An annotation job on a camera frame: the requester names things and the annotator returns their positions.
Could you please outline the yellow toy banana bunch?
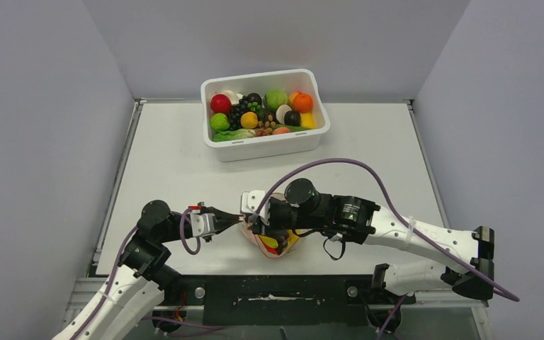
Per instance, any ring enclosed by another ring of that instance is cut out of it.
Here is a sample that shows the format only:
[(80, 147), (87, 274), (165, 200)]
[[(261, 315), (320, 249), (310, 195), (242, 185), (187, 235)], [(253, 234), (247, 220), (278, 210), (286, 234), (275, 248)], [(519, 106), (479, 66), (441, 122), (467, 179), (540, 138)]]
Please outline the yellow toy banana bunch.
[(288, 230), (288, 246), (293, 247), (297, 244), (300, 237), (296, 235), (292, 230)]

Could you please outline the dark purple toy grapes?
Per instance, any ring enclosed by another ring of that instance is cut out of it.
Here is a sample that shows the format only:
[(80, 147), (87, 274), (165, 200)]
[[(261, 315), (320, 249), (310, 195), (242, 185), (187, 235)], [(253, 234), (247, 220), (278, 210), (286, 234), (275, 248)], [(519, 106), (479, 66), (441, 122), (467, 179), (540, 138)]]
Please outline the dark purple toy grapes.
[(286, 236), (286, 237), (276, 238), (276, 242), (277, 242), (276, 251), (283, 252), (287, 247), (290, 246), (290, 237)]

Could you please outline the single yellow toy banana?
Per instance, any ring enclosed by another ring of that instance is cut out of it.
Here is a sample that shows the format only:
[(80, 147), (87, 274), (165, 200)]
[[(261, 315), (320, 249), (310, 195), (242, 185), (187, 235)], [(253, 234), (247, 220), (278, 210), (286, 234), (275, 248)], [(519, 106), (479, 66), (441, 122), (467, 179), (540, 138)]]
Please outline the single yellow toy banana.
[(259, 238), (259, 241), (263, 244), (263, 246), (266, 245), (269, 248), (276, 249), (277, 242), (274, 238), (261, 236), (261, 235), (259, 235), (258, 238)]

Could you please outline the clear orange-zip bag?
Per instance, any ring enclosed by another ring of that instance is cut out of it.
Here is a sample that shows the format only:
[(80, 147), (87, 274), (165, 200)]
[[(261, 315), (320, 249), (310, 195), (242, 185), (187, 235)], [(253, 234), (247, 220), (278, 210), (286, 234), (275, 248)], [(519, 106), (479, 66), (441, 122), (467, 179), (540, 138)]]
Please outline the clear orange-zip bag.
[(245, 222), (242, 223), (241, 231), (243, 235), (253, 244), (257, 245), (261, 253), (268, 259), (280, 259), (287, 254), (295, 251), (301, 243), (299, 237), (291, 230), (281, 230), (281, 234), (275, 237), (267, 237), (254, 234), (247, 222), (247, 215), (255, 212), (259, 203), (264, 198), (264, 191), (243, 192), (241, 195), (240, 212), (245, 215)]

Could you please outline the toy carrot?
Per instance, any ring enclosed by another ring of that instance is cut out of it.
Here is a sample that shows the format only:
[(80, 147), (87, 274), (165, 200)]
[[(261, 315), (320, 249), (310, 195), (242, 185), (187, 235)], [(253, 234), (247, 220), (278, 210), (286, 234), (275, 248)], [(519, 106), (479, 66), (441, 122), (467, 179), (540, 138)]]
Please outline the toy carrot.
[(266, 245), (264, 246), (264, 252), (266, 254), (266, 256), (272, 258), (272, 259), (277, 259), (279, 258), (281, 255), (276, 251), (276, 249), (272, 249), (272, 248), (269, 248), (267, 247)]

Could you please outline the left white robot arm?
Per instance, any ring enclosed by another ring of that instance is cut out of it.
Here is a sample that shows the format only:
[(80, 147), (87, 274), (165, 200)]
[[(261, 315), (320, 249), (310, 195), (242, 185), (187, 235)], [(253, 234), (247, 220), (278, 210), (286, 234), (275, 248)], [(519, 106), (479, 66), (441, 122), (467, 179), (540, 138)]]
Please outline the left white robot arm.
[(181, 277), (166, 263), (171, 256), (167, 242), (209, 240), (245, 219), (202, 204), (177, 213), (162, 200), (147, 203), (105, 283), (55, 338), (123, 339)]

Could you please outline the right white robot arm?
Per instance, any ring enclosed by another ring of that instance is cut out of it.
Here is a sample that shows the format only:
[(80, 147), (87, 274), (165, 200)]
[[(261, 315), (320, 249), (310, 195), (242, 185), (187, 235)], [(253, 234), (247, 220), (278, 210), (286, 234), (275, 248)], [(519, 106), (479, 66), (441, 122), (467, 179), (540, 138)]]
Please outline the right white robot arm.
[(494, 295), (494, 230), (446, 229), (394, 214), (377, 203), (347, 195), (320, 193), (306, 178), (289, 183), (282, 198), (265, 191), (244, 192), (241, 212), (255, 216), (254, 234), (318, 232), (346, 245), (384, 246), (422, 257), (405, 265), (375, 266), (370, 293), (379, 302), (416, 291), (450, 288), (473, 300)]

